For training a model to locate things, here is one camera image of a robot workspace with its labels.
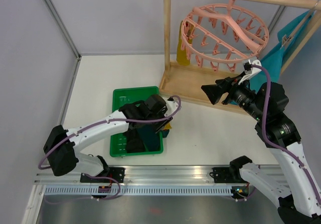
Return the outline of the pink round clip hanger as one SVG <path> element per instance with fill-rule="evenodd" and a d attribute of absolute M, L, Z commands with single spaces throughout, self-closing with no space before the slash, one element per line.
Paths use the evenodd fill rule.
<path fill-rule="evenodd" d="M 182 20 L 176 61 L 183 66 L 191 60 L 214 71 L 256 58 L 267 46 L 269 31 L 264 21 L 247 8 L 229 0 L 226 4 L 193 7 Z"/>

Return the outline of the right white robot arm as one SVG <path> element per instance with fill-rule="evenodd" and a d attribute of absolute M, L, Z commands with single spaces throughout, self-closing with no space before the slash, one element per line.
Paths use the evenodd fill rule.
<path fill-rule="evenodd" d="M 278 184 L 247 156 L 230 162 L 228 178 L 252 184 L 275 205 L 284 223 L 320 223 L 320 188 L 309 173 L 299 132 L 283 112 L 289 102 L 283 86 L 265 82 L 254 91 L 248 80 L 237 76 L 201 89 L 211 104 L 227 94 L 222 104 L 234 102 L 257 121 L 257 135 L 278 161 L 288 185 Z"/>

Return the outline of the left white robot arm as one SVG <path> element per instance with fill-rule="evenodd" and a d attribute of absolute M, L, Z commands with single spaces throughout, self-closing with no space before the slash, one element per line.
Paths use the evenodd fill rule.
<path fill-rule="evenodd" d="M 55 126 L 43 147 L 48 168 L 56 177 L 74 171 L 104 182 L 110 172 L 106 161 L 101 156 L 83 154 L 83 149 L 106 137 L 145 126 L 151 126 L 157 133 L 164 129 L 180 108 L 179 97 L 172 96 L 165 100 L 153 94 L 146 100 L 126 103 L 89 125 L 71 129 L 65 129 L 62 125 Z"/>

